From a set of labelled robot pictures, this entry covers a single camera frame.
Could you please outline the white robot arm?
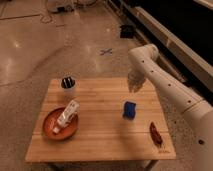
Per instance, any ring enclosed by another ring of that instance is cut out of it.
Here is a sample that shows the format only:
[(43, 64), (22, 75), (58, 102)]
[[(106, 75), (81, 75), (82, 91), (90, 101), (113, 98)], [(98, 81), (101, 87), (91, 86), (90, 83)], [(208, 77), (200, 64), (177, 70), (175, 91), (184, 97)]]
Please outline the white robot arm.
[(139, 91), (148, 79), (162, 92), (196, 134), (192, 171), (213, 171), (213, 106), (164, 71), (156, 63), (158, 56), (159, 51), (154, 44), (136, 47), (128, 52), (131, 62), (129, 91)]

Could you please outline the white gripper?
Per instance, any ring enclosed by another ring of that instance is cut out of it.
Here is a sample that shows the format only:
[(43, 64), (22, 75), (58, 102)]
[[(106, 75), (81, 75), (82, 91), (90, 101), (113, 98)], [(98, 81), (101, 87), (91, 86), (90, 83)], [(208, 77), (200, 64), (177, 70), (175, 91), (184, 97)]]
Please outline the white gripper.
[(144, 82), (145, 82), (144, 79), (134, 79), (134, 78), (129, 77), (128, 78), (129, 91), (131, 93), (138, 92), (143, 87)]

